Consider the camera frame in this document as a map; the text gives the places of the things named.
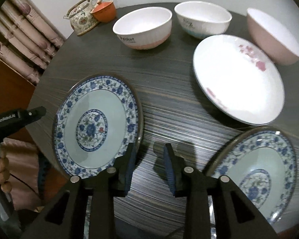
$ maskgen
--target orange stripe on bowl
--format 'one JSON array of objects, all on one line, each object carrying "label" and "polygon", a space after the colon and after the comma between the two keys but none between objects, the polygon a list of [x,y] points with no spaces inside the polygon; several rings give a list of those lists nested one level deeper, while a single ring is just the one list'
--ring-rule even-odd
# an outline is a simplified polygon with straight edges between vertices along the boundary
[{"label": "orange stripe on bowl", "polygon": [[155,48],[157,47],[158,45],[162,44],[165,40],[168,39],[168,37],[170,36],[171,33],[168,33],[167,36],[165,36],[164,38],[162,38],[161,40],[159,41],[156,41],[154,43],[151,43],[151,44],[147,44],[147,45],[142,45],[142,46],[130,46],[130,45],[126,45],[130,48],[133,48],[133,49],[151,49],[151,48]]}]

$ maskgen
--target cable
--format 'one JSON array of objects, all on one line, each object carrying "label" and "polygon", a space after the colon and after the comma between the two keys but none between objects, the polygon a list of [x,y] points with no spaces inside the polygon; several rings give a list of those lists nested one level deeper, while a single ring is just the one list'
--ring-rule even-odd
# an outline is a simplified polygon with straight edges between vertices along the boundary
[{"label": "cable", "polygon": [[184,227],[177,228],[175,231],[173,231],[170,234],[168,234],[167,236],[165,236],[165,239],[170,239],[174,234],[182,231],[183,229],[184,229]]},{"label": "cable", "polygon": [[32,190],[32,191],[35,193],[35,195],[37,195],[37,196],[39,197],[39,199],[41,199],[40,196],[39,196],[39,194],[37,194],[37,193],[35,192],[35,190],[32,189],[32,188],[31,188],[28,184],[26,184],[23,180],[20,180],[18,177],[14,176],[12,173],[10,173],[10,175],[11,175],[12,177],[16,178],[18,181],[22,182],[22,183],[23,183],[24,185],[26,185],[27,187],[29,187],[29,189]]}]

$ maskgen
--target orange bowl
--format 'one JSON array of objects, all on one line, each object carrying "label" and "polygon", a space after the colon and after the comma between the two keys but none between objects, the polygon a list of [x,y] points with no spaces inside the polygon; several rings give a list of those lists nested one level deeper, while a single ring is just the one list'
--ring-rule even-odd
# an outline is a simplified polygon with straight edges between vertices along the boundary
[{"label": "orange bowl", "polygon": [[108,23],[115,19],[116,8],[113,1],[104,2],[97,5],[92,11],[94,18],[103,23]]}]

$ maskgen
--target plate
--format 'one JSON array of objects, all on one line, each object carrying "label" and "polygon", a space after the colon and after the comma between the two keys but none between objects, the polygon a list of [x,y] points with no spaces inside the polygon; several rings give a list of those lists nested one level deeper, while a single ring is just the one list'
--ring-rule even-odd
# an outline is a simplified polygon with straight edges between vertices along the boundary
[{"label": "plate", "polygon": [[206,96],[223,112],[241,122],[264,125],[284,105],[279,72],[254,44],[230,35],[216,35],[199,43],[194,72]]},{"label": "plate", "polygon": [[69,91],[55,116],[53,147],[67,174],[87,178],[112,166],[128,143],[138,149],[142,133],[142,106],[131,85],[101,73]]},{"label": "plate", "polygon": [[[293,194],[296,155],[281,131],[259,127],[238,136],[218,156],[206,175],[215,178],[228,175],[273,224]],[[210,212],[213,216],[211,202]]]}]

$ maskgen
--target silver screw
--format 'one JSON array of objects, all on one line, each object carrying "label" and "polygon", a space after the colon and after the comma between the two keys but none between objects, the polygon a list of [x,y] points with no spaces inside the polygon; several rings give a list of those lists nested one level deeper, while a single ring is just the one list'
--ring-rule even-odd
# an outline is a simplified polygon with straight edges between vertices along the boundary
[{"label": "silver screw", "polygon": [[184,171],[186,173],[192,173],[194,171],[194,169],[192,167],[187,166],[187,167],[184,168]]},{"label": "silver screw", "polygon": [[116,169],[115,169],[115,167],[109,167],[109,168],[107,168],[107,170],[106,170],[108,173],[114,173],[114,172],[116,172]]},{"label": "silver screw", "polygon": [[79,177],[79,176],[72,176],[71,179],[70,179],[70,181],[71,181],[72,183],[76,183],[76,182],[78,182],[79,180],[80,180],[80,177]]},{"label": "silver screw", "polygon": [[226,176],[226,175],[221,176],[221,177],[220,177],[220,180],[221,180],[222,182],[229,182],[229,181],[230,181],[230,179],[229,179],[228,176]]}]

